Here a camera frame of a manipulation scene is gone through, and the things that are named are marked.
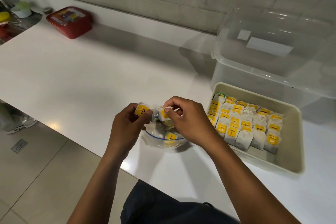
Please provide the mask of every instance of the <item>person's left hand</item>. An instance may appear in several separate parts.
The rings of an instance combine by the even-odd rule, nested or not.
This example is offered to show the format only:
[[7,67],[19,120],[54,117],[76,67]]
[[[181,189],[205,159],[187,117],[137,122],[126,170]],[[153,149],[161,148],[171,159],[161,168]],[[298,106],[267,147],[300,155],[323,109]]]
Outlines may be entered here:
[[134,115],[137,105],[135,103],[129,104],[114,117],[105,157],[112,155],[124,160],[135,145],[140,131],[146,129],[144,125],[151,121],[152,110],[147,110],[139,117]]

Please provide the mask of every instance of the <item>red plastic box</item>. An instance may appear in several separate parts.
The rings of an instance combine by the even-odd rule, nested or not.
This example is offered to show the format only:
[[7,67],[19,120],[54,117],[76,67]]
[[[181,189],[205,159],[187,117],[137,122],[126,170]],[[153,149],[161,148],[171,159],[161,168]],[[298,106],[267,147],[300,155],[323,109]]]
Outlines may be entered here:
[[70,39],[75,39],[92,29],[92,16],[87,11],[73,6],[49,14],[46,19]]

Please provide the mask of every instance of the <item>sink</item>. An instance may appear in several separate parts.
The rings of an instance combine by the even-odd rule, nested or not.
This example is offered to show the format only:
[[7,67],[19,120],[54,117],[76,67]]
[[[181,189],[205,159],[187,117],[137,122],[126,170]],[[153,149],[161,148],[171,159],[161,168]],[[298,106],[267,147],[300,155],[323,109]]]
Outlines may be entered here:
[[[1,9],[0,12],[9,12],[7,9]],[[1,39],[0,38],[0,45],[10,41],[17,35],[21,34],[23,31],[31,28],[35,24],[37,24],[41,18],[42,14],[32,12],[31,16],[27,18],[18,18],[15,14],[10,13],[10,19],[8,21],[8,25],[6,25],[6,31],[9,33],[8,38]]]

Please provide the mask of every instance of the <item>hand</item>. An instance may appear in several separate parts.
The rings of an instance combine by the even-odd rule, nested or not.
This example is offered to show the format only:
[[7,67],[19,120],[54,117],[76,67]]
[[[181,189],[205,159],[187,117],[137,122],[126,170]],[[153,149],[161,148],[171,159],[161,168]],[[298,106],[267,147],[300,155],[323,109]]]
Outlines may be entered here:
[[204,148],[211,140],[220,138],[200,103],[174,96],[163,105],[168,106],[180,108],[166,108],[165,113],[188,141]]
[[114,117],[110,140],[104,156],[117,156],[124,160],[130,149],[135,145],[140,131],[145,130],[145,124],[149,124],[152,118],[152,110],[147,110],[137,117],[134,111],[138,104],[131,103]]

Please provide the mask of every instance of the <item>floor tile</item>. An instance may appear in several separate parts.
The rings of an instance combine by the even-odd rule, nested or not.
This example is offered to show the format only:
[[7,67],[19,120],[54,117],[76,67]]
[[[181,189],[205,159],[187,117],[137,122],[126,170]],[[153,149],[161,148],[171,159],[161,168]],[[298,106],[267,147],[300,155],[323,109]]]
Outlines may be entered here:
[[2,217],[5,216],[5,214],[8,212],[9,207],[0,200],[0,220],[2,219]]
[[29,224],[66,223],[100,157],[69,140],[13,210]]
[[10,210],[0,221],[0,224],[27,224],[14,211]]
[[138,179],[132,175],[126,173],[123,170],[119,170],[117,187],[115,189],[115,195],[113,205],[110,214],[109,224],[119,224],[120,214],[123,209],[126,198],[137,183]]
[[[16,154],[11,148],[20,139],[28,144]],[[0,199],[14,205],[67,140],[42,123],[11,135],[0,132]]]

